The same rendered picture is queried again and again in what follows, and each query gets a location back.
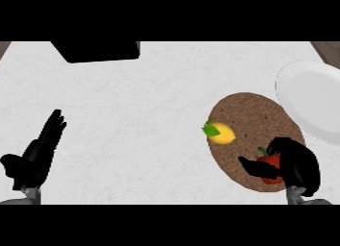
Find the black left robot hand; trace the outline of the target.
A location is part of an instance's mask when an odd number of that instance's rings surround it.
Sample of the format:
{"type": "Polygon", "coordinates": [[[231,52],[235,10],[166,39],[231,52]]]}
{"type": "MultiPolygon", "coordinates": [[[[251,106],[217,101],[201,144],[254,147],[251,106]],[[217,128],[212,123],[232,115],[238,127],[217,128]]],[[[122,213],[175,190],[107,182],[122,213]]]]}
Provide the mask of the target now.
{"type": "Polygon", "coordinates": [[[27,144],[22,156],[5,154],[0,158],[5,176],[14,180],[14,191],[36,188],[45,182],[64,127],[66,122],[60,110],[54,110],[44,124],[41,134],[27,144]]]}

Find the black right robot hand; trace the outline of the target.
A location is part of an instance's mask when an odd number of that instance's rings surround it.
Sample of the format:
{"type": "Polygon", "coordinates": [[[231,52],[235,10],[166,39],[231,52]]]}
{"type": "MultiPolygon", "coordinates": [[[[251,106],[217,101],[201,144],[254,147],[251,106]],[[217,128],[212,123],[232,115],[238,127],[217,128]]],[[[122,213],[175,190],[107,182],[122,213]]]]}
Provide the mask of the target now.
{"type": "Polygon", "coordinates": [[[238,157],[245,173],[259,178],[282,178],[285,186],[304,187],[304,197],[312,197],[321,187],[318,158],[310,149],[290,137],[275,137],[266,148],[269,156],[279,156],[279,167],[268,161],[238,157]]]}

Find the brown round cork placemat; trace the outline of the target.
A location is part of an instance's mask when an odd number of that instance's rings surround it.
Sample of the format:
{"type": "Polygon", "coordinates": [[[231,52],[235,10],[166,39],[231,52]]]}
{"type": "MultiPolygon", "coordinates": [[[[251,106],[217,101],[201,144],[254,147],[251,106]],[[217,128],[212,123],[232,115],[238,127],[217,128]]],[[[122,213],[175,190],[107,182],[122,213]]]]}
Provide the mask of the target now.
{"type": "Polygon", "coordinates": [[[235,133],[235,140],[225,145],[207,143],[212,157],[229,179],[257,192],[278,192],[284,184],[265,184],[245,173],[238,157],[256,160],[262,157],[259,147],[266,148],[275,136],[290,137],[304,144],[299,126],[279,104],[259,94],[240,92],[215,104],[209,116],[235,133]]]}

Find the white round plate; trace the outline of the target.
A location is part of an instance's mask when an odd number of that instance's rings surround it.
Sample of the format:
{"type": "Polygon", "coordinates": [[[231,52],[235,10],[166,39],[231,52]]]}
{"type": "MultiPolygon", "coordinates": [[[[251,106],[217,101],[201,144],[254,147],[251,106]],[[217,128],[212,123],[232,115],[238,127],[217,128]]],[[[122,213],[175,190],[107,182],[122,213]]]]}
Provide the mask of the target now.
{"type": "Polygon", "coordinates": [[[294,61],[276,75],[282,109],[301,130],[340,146],[340,69],[315,61],[294,61]]]}

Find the yellow lemon with leaf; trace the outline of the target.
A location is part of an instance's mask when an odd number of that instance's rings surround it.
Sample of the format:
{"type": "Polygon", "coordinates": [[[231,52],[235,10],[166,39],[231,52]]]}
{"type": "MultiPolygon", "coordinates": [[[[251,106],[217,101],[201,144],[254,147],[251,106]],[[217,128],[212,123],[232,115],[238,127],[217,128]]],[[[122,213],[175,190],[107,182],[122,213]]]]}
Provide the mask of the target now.
{"type": "Polygon", "coordinates": [[[217,122],[213,117],[210,117],[201,128],[207,140],[215,144],[229,144],[235,140],[235,133],[231,127],[217,122]]]}

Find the black box appliance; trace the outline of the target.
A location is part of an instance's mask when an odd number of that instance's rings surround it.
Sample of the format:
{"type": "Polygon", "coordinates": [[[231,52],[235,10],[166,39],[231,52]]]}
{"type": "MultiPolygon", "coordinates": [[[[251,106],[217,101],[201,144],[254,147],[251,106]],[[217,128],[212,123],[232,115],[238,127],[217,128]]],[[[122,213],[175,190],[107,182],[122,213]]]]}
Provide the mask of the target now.
{"type": "Polygon", "coordinates": [[[52,41],[52,46],[69,63],[135,60],[138,41],[52,41]]]}

